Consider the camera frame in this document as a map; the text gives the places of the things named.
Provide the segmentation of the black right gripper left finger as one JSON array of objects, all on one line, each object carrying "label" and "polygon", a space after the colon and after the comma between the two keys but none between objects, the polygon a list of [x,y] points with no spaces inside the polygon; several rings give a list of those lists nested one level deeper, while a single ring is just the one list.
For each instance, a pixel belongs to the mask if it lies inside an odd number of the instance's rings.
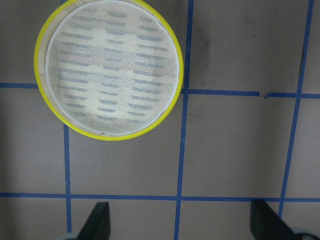
[{"label": "black right gripper left finger", "polygon": [[110,207],[98,202],[79,232],[78,240],[109,240],[111,236]]}]

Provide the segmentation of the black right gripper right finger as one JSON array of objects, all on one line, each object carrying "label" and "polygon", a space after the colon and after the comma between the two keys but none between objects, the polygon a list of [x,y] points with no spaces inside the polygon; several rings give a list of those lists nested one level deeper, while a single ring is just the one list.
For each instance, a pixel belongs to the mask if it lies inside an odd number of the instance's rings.
[{"label": "black right gripper right finger", "polygon": [[262,199],[250,204],[250,232],[255,240],[297,240],[295,233]]}]

